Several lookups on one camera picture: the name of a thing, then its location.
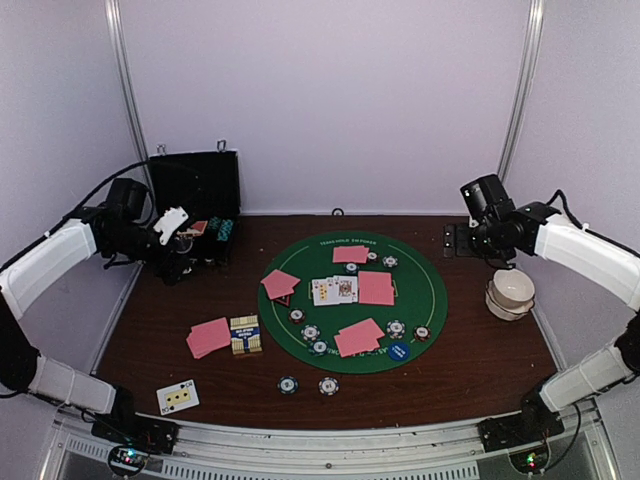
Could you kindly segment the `green round poker mat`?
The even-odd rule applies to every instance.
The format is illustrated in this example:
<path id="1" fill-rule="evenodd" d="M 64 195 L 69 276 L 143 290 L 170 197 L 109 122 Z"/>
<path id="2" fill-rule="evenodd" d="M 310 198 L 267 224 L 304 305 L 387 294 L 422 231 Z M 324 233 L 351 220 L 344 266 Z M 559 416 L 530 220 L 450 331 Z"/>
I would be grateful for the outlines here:
<path id="1" fill-rule="evenodd" d="M 367 263 L 360 271 L 388 272 L 392 275 L 395 290 L 393 306 L 366 305 L 360 302 L 334 306 L 315 306 L 312 299 L 312 280 L 345 273 L 344 265 L 332 262 L 333 249 L 339 246 L 363 245 L 376 252 L 382 259 L 393 255 L 399 265 L 387 269 L 382 262 Z M 279 269 L 298 277 L 300 283 L 290 297 L 290 303 L 281 305 L 267 297 L 265 288 L 258 290 L 258 309 L 263 326 L 277 344 L 288 354 L 315 368 L 339 374 L 373 374 L 395 369 L 407 364 L 432 347 L 443 330 L 448 314 L 448 297 L 444 281 L 436 267 L 423 254 L 408 244 L 388 236 L 365 231 L 334 231 L 308 237 L 278 254 L 265 273 Z M 306 319 L 293 324 L 289 311 L 302 309 Z M 384 336 L 379 348 L 356 356 L 341 358 L 334 336 L 345 327 L 373 318 L 381 329 L 390 321 L 405 324 L 403 338 L 395 340 Z M 312 356 L 301 329 L 305 325 L 317 325 L 321 330 L 318 339 L 328 342 L 329 351 L 323 356 Z M 420 342 L 414 339 L 414 328 L 426 326 L 431 337 Z M 409 345 L 411 357 L 395 362 L 388 356 L 388 347 L 394 342 Z"/>

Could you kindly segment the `dark blue green chip stack in case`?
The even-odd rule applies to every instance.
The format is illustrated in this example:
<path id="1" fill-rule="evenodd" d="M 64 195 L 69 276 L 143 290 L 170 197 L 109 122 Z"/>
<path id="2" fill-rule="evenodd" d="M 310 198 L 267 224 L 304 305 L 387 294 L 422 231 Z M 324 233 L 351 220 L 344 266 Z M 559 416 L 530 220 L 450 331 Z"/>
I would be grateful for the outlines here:
<path id="1" fill-rule="evenodd" d="M 222 219 L 221 219 L 221 218 L 219 218 L 219 217 L 213 217 L 213 218 L 211 218 L 211 219 L 208 221 L 208 225 L 207 225 L 207 229 L 206 229 L 207 233 L 208 233 L 209 235 L 214 235 L 214 236 L 216 236 L 216 235 L 217 235 L 217 232 L 218 232 L 218 231 L 219 231 L 219 229 L 220 229 L 221 223 L 222 223 Z"/>

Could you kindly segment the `pink playing cards pile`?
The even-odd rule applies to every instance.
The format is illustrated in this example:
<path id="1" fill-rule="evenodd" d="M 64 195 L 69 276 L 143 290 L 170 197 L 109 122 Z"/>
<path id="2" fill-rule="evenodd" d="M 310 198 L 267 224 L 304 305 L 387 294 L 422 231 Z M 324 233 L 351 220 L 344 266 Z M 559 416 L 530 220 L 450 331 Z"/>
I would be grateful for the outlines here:
<path id="1" fill-rule="evenodd" d="M 195 359 L 231 345 L 231 332 L 226 317 L 195 325 L 186 338 Z"/>

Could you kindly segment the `aluminium front rail base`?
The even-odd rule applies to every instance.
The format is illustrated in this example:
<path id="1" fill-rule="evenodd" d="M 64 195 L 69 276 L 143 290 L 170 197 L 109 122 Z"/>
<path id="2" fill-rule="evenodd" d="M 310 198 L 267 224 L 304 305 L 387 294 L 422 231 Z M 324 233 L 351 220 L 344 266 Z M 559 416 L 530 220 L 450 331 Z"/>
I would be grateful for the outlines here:
<path id="1" fill-rule="evenodd" d="M 138 479 L 527 479 L 528 452 L 543 479 L 618 479 L 594 402 L 562 415 L 564 433 L 488 451 L 478 420 L 364 430 L 273 430 L 179 421 L 174 450 L 153 455 Z"/>

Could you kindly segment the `blue green 50 chip stack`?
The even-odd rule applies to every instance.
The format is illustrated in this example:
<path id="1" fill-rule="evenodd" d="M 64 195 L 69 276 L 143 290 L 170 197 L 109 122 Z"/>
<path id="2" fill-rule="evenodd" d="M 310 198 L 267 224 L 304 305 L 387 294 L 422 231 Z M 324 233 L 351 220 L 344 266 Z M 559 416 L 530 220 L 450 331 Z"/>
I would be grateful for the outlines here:
<path id="1" fill-rule="evenodd" d="M 283 376 L 279 379 L 277 388 L 283 395 L 295 394 L 299 389 L 299 382 L 295 377 Z"/>

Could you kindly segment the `teal blue chip stack in case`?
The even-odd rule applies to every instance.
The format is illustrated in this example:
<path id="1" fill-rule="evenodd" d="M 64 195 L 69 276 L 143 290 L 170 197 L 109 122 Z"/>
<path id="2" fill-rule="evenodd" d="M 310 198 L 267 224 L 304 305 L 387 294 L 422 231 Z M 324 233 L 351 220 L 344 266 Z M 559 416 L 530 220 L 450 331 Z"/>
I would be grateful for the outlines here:
<path id="1" fill-rule="evenodd" d="M 234 219 L 222 219 L 217 230 L 216 241 L 222 243 L 229 242 L 235 227 L 236 221 Z"/>

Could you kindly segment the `open card deck box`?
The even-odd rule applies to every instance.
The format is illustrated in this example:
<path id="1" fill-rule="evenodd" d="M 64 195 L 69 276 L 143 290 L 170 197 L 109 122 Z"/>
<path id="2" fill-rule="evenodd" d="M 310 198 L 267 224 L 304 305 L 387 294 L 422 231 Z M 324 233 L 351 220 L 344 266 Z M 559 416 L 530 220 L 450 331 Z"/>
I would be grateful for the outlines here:
<path id="1" fill-rule="evenodd" d="M 249 315 L 229 320 L 231 350 L 234 355 L 253 354 L 262 351 L 259 317 Z"/>

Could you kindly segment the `blue green chip mat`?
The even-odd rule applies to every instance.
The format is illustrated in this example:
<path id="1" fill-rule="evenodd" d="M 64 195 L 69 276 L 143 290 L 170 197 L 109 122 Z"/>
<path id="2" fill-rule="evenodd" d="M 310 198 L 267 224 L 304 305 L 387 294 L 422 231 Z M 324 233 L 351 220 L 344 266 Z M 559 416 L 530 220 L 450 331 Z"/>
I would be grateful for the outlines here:
<path id="1" fill-rule="evenodd" d="M 312 356 L 323 356 L 329 351 L 329 344 L 327 341 L 317 339 L 309 344 L 308 351 Z"/>

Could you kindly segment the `dealt card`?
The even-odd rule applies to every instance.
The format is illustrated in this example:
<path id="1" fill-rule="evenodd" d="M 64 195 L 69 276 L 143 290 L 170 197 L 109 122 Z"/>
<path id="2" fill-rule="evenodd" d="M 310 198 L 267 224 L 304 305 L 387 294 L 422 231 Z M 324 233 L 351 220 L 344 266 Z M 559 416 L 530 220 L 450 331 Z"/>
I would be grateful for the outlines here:
<path id="1" fill-rule="evenodd" d="M 300 283 L 300 279 L 287 273 L 281 275 L 281 295 L 288 296 L 295 292 L 295 287 Z"/>
<path id="2" fill-rule="evenodd" d="M 285 273 L 279 269 L 271 271 L 266 277 L 261 280 L 261 284 L 265 288 L 267 297 L 270 300 L 284 297 L 281 295 L 281 275 Z"/>

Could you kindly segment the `boxed playing card deck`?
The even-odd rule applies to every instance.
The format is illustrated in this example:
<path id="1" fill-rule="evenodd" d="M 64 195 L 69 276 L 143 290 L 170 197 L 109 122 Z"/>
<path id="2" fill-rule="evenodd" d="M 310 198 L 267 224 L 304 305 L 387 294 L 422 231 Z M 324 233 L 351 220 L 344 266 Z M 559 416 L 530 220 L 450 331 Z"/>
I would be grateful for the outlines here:
<path id="1" fill-rule="evenodd" d="M 187 227 L 185 230 L 180 231 L 179 235 L 181 236 L 201 236 L 204 234 L 208 226 L 208 221 L 197 221 L 191 226 Z"/>

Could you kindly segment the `blue beige 10 chip stack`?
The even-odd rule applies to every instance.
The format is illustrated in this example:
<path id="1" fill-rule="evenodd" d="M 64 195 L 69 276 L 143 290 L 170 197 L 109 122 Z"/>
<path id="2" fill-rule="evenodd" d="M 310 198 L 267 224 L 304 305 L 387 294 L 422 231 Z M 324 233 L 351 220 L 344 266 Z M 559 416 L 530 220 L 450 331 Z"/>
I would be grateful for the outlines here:
<path id="1" fill-rule="evenodd" d="M 340 383 L 334 377 L 324 377 L 318 382 L 318 391 L 324 396 L 333 396 L 339 392 Z"/>

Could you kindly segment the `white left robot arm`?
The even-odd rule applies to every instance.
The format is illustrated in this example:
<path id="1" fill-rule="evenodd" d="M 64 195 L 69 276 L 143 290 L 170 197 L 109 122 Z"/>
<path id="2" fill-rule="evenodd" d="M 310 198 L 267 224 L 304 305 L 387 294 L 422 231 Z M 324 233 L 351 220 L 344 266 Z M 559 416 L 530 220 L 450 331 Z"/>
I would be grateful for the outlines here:
<path id="1" fill-rule="evenodd" d="M 97 206 L 86 200 L 67 212 L 38 239 L 1 266 L 1 384 L 3 398 L 31 394 L 86 411 L 123 444 L 144 433 L 130 391 L 44 356 L 27 339 L 19 322 L 31 305 L 80 263 L 99 254 L 106 267 L 143 262 L 152 265 L 167 285 L 176 284 L 191 262 L 179 235 L 194 219 L 183 206 L 140 218 L 151 190 L 128 177 L 128 165 L 91 190 L 107 189 Z"/>

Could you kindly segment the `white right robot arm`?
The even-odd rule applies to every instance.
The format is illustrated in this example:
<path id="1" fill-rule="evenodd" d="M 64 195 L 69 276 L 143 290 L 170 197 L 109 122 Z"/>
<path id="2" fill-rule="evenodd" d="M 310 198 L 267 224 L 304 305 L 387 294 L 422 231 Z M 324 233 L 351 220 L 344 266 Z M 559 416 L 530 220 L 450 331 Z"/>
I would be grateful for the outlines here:
<path id="1" fill-rule="evenodd" d="M 517 253 L 564 266 L 639 310 L 639 255 L 580 223 L 568 207 L 551 201 L 516 207 L 500 180 L 489 175 L 460 189 L 469 223 L 454 236 L 466 256 L 507 266 Z M 535 440 L 565 407 L 639 375 L 639 319 L 578 364 L 537 385 L 521 402 L 512 430 L 519 440 Z"/>

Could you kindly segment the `blue beige chip mat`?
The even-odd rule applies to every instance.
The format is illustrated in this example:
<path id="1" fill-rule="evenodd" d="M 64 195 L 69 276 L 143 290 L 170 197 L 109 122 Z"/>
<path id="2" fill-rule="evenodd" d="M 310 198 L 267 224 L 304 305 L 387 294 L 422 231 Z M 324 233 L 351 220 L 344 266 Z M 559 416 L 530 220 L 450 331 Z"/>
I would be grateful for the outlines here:
<path id="1" fill-rule="evenodd" d="M 392 339 L 401 339 L 406 333 L 406 327 L 401 321 L 390 321 L 386 325 L 386 332 Z"/>
<path id="2" fill-rule="evenodd" d="M 321 335 L 321 330 L 317 325 L 305 325 L 301 329 L 301 336 L 305 342 L 313 342 L 316 341 Z"/>

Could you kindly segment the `blue small blind button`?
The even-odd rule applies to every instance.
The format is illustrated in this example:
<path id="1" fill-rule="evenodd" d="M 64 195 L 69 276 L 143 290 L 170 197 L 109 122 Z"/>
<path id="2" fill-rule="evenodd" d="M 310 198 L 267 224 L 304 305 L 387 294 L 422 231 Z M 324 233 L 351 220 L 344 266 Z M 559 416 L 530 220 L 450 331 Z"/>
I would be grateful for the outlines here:
<path id="1" fill-rule="evenodd" d="M 394 342 L 388 347 L 388 356 L 395 362 L 404 362 L 410 359 L 411 350 L 404 342 Z"/>

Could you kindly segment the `black poker chip case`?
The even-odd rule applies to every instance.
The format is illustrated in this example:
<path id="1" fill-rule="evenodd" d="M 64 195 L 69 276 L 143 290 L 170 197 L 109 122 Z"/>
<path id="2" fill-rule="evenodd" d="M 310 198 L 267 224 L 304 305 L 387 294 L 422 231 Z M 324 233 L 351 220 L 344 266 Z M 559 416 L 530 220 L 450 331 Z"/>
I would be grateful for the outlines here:
<path id="1" fill-rule="evenodd" d="M 231 240 L 217 242 L 207 231 L 195 236 L 190 250 L 193 262 L 226 265 L 238 229 L 241 211 L 239 156 L 235 150 L 155 155 L 148 164 L 154 203 L 159 215 L 182 207 L 195 223 L 213 217 L 234 219 Z"/>

